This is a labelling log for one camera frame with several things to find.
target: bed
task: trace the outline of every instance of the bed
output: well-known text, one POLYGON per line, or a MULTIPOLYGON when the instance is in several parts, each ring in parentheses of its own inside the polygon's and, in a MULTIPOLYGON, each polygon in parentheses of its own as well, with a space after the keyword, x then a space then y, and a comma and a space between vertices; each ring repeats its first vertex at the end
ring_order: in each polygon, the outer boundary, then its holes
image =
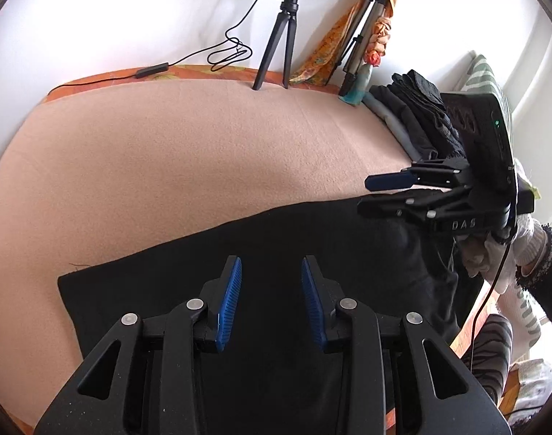
MULTIPOLYGON (((270 76, 252 95, 254 75, 179 67, 60 88, 30 113, 0 161, 10 414, 35 425, 81 362, 57 277, 273 207, 364 195, 368 174, 409 165, 365 107, 270 76)), ((452 346, 468 341, 465 329, 452 346)))

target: human hand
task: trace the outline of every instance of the human hand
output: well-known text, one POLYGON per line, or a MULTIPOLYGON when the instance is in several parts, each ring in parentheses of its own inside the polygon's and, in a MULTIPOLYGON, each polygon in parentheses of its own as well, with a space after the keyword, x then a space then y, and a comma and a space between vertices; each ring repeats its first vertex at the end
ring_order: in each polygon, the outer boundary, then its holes
MULTIPOLYGON (((517 174, 529 183, 522 164, 516 159, 517 174)), ((518 216, 516 220, 516 234, 512 239, 512 246, 495 286, 496 292, 503 294, 516 275, 516 266, 522 267, 524 275, 530 273, 536 265, 538 257, 546 244, 546 232, 542 225, 530 214, 518 216)), ((496 234, 508 237, 509 231, 500 231, 496 234)), ((478 273, 490 284, 493 283, 502 261, 506 245, 500 244, 491 233, 485 235, 470 235, 458 238, 462 259, 467 272, 471 277, 478 273)))

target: folded clothes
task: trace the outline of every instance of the folded clothes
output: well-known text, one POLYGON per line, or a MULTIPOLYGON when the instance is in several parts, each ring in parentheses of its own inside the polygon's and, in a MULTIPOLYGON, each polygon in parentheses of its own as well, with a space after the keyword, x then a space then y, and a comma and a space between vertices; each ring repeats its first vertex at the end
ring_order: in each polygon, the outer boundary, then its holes
POLYGON ((422 160, 434 160, 438 157, 437 149, 429 141, 421 124, 404 101, 394 95, 386 86, 372 86, 369 93, 401 120, 407 129, 411 144, 419 152, 422 160))
POLYGON ((439 158, 465 157, 460 135, 452 126, 437 87, 414 70, 393 74, 387 88, 413 112, 439 158))
POLYGON ((421 154, 411 143, 411 138, 404 124, 387 106, 369 92, 365 93, 364 97, 362 97, 362 103, 385 122, 388 129, 393 133, 395 139, 401 144, 401 147, 403 147, 403 150, 412 161, 419 162, 422 160, 421 154))

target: black tripod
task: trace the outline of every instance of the black tripod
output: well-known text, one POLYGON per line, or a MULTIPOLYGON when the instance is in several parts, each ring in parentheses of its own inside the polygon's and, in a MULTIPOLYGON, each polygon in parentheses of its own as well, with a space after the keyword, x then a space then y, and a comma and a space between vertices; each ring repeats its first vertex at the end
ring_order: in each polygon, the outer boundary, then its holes
POLYGON ((296 12, 298 11, 298 0, 284 0, 280 5, 280 13, 276 17, 274 29, 268 39, 266 51, 262 57, 256 80, 252 89, 259 90, 264 82, 268 66, 272 61, 278 42, 284 32, 284 27, 288 24, 288 35, 286 38, 286 54, 284 55, 284 74, 282 83, 284 88, 288 88, 288 79, 290 78, 290 65, 292 63, 292 52, 294 51, 294 38, 296 37, 296 12))

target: white sock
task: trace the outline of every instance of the white sock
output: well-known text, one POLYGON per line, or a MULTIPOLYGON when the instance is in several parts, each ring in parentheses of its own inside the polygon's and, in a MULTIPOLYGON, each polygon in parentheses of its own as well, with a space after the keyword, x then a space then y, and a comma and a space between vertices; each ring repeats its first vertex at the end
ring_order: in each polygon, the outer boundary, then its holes
POLYGON ((540 338, 540 322, 534 315, 532 297, 515 281, 498 299, 498 308, 502 315, 512 324, 512 357, 515 362, 526 353, 540 338))
POLYGON ((526 266, 532 263, 546 244, 546 232, 536 219, 529 214, 519 216, 519 232, 522 236, 516 237, 512 248, 518 266, 526 266))

